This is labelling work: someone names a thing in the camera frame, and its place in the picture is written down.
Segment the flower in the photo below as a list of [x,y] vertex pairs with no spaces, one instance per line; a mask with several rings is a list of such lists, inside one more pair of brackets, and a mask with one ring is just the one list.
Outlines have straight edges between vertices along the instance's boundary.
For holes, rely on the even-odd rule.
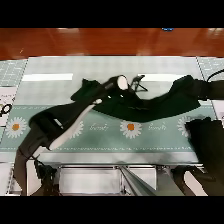
[[6,125],[6,135],[8,138],[17,138],[26,130],[27,123],[22,117],[14,117]]
[[139,136],[142,130],[142,125],[140,123],[129,121],[122,121],[120,127],[120,131],[123,131],[123,135],[130,139]]
[[73,135],[70,138],[75,138],[76,136],[81,135],[83,126],[84,126],[83,121],[80,121],[78,127],[76,128],[75,132],[73,133]]
[[187,116],[184,116],[178,120],[178,125],[177,125],[178,130],[181,131],[182,135],[184,135],[185,137],[189,136],[187,129],[185,128],[185,124],[187,122],[190,122],[191,120],[192,120],[191,117],[187,117]]

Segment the wooden surface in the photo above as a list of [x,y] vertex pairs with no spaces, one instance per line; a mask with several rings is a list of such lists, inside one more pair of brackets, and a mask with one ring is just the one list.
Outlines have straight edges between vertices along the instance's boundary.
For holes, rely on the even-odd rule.
[[0,28],[0,60],[57,55],[224,57],[224,28]]

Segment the black fabric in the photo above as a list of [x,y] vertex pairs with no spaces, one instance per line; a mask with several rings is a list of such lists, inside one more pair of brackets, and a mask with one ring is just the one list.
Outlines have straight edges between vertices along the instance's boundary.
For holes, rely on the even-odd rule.
[[[123,120],[149,122],[166,117],[176,116],[200,107],[201,83],[190,75],[174,81],[170,91],[151,100],[142,100],[129,86],[128,90],[114,90],[111,98],[103,100],[94,110]],[[83,79],[82,88],[71,99],[82,100],[101,85],[97,81]]]
[[208,174],[222,184],[224,189],[224,129],[220,120],[193,120],[186,123],[189,141]]

